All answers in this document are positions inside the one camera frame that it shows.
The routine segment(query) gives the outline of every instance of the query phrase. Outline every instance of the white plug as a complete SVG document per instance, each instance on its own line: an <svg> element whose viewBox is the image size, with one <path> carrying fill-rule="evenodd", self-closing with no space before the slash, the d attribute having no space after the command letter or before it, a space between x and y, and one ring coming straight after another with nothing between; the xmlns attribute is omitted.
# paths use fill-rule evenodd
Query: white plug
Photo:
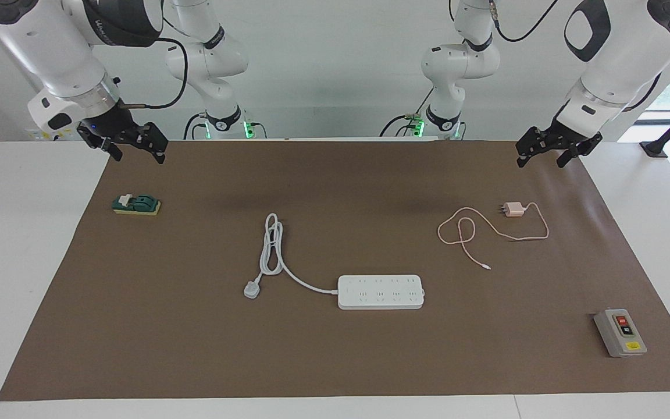
<svg viewBox="0 0 670 419"><path fill-rule="evenodd" d="M260 285L253 281L249 281L244 287L244 296L250 298L250 300L255 300L255 298L258 297L258 294L260 294Z"/></svg>
<svg viewBox="0 0 670 419"><path fill-rule="evenodd" d="M506 217L523 217L526 208L521 202L506 202L500 209Z"/></svg>

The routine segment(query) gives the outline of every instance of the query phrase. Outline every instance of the table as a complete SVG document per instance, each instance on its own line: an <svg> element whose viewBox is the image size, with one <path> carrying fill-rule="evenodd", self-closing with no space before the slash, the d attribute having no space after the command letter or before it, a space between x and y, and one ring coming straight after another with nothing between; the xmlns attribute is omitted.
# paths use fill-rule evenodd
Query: table
<svg viewBox="0 0 670 419"><path fill-rule="evenodd" d="M0 143L0 387L107 156L80 143ZM670 164L605 143L585 165L670 312ZM88 400L0 403L0 417L567 417L670 414L670 393Z"/></svg>

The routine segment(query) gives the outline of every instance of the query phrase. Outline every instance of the black cable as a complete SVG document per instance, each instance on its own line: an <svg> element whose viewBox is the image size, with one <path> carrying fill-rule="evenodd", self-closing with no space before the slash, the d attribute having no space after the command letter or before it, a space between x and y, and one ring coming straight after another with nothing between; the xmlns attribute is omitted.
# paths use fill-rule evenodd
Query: black cable
<svg viewBox="0 0 670 419"><path fill-rule="evenodd" d="M167 20L166 17L162 16L162 20L164 20L166 24L169 24L169 26L172 27L172 29L175 29L175 31L177 31L178 34L185 35L185 36L188 37L188 38L191 37L190 35L186 34L185 32L180 31L174 24L172 24L172 22L170 22L169 20Z"/></svg>
<svg viewBox="0 0 670 419"><path fill-rule="evenodd" d="M636 104L633 104L632 106L625 107L625 109L623 109L622 112L630 112L633 109L635 109L636 107L641 106L641 104L643 104L643 102L648 99L648 96L650 96L651 93L653 93L653 90L655 90L656 85L658 84L659 80L660 80L660 74L658 74L655 77L655 79L653 79L653 84L651 84L651 87L648 88L648 92L646 92L646 95L643 96L643 98L640 99L640 101L638 101Z"/></svg>
<svg viewBox="0 0 670 419"><path fill-rule="evenodd" d="M459 138L460 141L465 140L465 133L467 133L467 122L460 122L459 127L461 128L462 125L465 127L465 130L462 131L462 136Z"/></svg>
<svg viewBox="0 0 670 419"><path fill-rule="evenodd" d="M431 87L430 92L428 92L428 94L426 95L426 98L423 99L423 102L420 104L420 106L418 106L418 110L415 111L415 114L420 115L420 110L423 109L423 105L426 104L426 101L428 101L428 98L430 98L431 94L433 94L433 90L434 90L434 88Z"/></svg>
<svg viewBox="0 0 670 419"><path fill-rule="evenodd" d="M180 50L183 51L183 59L186 62L186 68L184 68L183 71L183 85L180 87L180 92L177 94L176 98L173 99L168 104L163 104L163 105L148 105L148 104L127 104L124 105L124 108L127 109L167 109L168 107L172 106L173 104L176 104L181 97L183 97L183 93L186 92L186 86L188 85L188 51L184 47L183 43L179 42L178 40L173 40L172 38L157 38L156 39L159 42L169 42L177 45Z"/></svg>
<svg viewBox="0 0 670 419"><path fill-rule="evenodd" d="M539 27L539 25L542 24L542 21L547 17L548 14L550 14L550 12L553 10L553 7L555 7L555 5L556 5L559 1L560 1L560 0L554 0L554 2L552 2L552 3L550 4L550 7L548 7L547 10L544 12L544 14L542 15L542 17L539 18L539 20L537 21L537 23L535 23L534 26L532 26L532 28L529 29L529 32L526 32L526 34L524 34L523 37L521 37L521 38L515 38L515 39L514 39L514 38L506 37L506 35L503 34L503 31L500 30L500 21L499 21L498 19L495 19L495 29L498 30L498 34L500 35L500 37L503 38L503 39L505 39L506 41L508 41L508 42L521 42L521 41L525 40L526 37L528 37L529 35L531 35L534 31L537 30L537 27ZM491 0L491 5L492 5L492 7L495 7L495 2L493 2L493 0Z"/></svg>
<svg viewBox="0 0 670 419"><path fill-rule="evenodd" d="M196 125L193 125L193 129L191 130L191 138L192 138L193 140L196 139L196 138L195 138L195 129L196 129L197 127L205 128L205 124L196 124Z"/></svg>
<svg viewBox="0 0 670 419"><path fill-rule="evenodd" d="M268 138L268 130L265 129L265 125L261 124L260 122L252 122L253 127L263 127L263 133L265 134L265 138Z"/></svg>
<svg viewBox="0 0 670 419"><path fill-rule="evenodd" d="M384 133L386 132L386 130L388 130L389 127L391 127L391 125L394 124L394 122L398 122L400 119L408 119L408 118L407 118L406 116L404 116L404 115L394 117L393 120L389 121L389 122L387 123L387 125L384 126L384 129L383 129L382 132L379 134L379 136L384 136Z"/></svg>
<svg viewBox="0 0 670 419"><path fill-rule="evenodd" d="M406 136L407 133L410 131L410 128L415 128L415 125L410 125L410 124L405 125L404 127L397 130L397 133L394 136L400 136L400 131L401 130L405 130L405 132L402 134L402 136Z"/></svg>
<svg viewBox="0 0 670 419"><path fill-rule="evenodd" d="M193 121L195 121L198 118L200 118L200 115L196 113L194 116L191 116L191 119L188 120L188 123L186 124L186 130L183 133L183 140L188 140L188 131L191 130L191 125L193 125Z"/></svg>
<svg viewBox="0 0 670 419"><path fill-rule="evenodd" d="M91 13L94 13L96 16L98 16L101 19L106 20L107 22L110 21L110 19L106 19L104 16L102 16L95 8L90 7ZM165 18L165 12L164 10L162 11L162 19L167 22L167 19ZM186 62L186 68L184 68L183 72L183 85L180 87L180 92L178 93L177 97L173 99L168 104L163 104L163 105L149 105L149 104L123 104L123 109L167 109L168 107L172 106L173 104L178 103L181 97L183 97L183 93L186 92L186 86L188 85L188 51L184 47L183 43L179 42L178 40L173 40L172 38L153 38L153 37L147 37L146 35L141 35L141 34L136 34L134 32L126 31L125 29L122 29L119 26L115 26L115 29L118 29L119 31L132 35L132 37L138 37L138 38L144 38L145 40L152 40L154 42L159 41L159 42L169 42L173 43L177 46L179 46L180 50L183 51L183 58L184 61Z"/></svg>

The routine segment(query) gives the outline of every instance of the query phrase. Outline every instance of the power outlet socket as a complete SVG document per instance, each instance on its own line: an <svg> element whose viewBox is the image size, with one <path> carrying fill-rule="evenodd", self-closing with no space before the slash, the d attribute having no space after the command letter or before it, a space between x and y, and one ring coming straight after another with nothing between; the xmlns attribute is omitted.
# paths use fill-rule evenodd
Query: power outlet socket
<svg viewBox="0 0 670 419"><path fill-rule="evenodd" d="M425 298L417 275L343 275L337 288L343 310L417 310Z"/></svg>

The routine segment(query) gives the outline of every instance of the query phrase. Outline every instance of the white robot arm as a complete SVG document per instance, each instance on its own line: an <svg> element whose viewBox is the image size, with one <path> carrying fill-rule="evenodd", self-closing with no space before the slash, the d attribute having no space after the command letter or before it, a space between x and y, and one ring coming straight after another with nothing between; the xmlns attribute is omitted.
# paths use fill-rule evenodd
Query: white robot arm
<svg viewBox="0 0 670 419"><path fill-rule="evenodd" d="M45 87L27 104L35 123L58 130L81 121L86 143L116 160L116 144L128 144L161 164L168 141L151 122L133 122L90 43L145 47L161 28L162 2L151 0L0 0L0 39Z"/></svg>
<svg viewBox="0 0 670 419"><path fill-rule="evenodd" d="M214 139L250 138L254 131L234 97L231 85L221 79L242 74L249 59L239 41L226 34L210 2L171 0L179 30L194 39L188 45L188 84L203 99L207 128ZM183 79L183 55L177 49L165 56L167 68Z"/></svg>
<svg viewBox="0 0 670 419"><path fill-rule="evenodd" d="M457 3L454 27L463 42L440 45L423 55L423 74L435 88L431 103L425 108L423 120L428 121L425 135L454 136L465 102L465 90L457 83L495 74L500 65L500 53L493 44L490 3L487 0Z"/></svg>
<svg viewBox="0 0 670 419"><path fill-rule="evenodd" d="M590 26L585 45L574 46L568 37L576 17ZM519 167L549 150L564 151L559 167L593 151L601 127L670 63L670 0L584 0L566 24L565 40L586 70L550 127L529 128L516 143Z"/></svg>

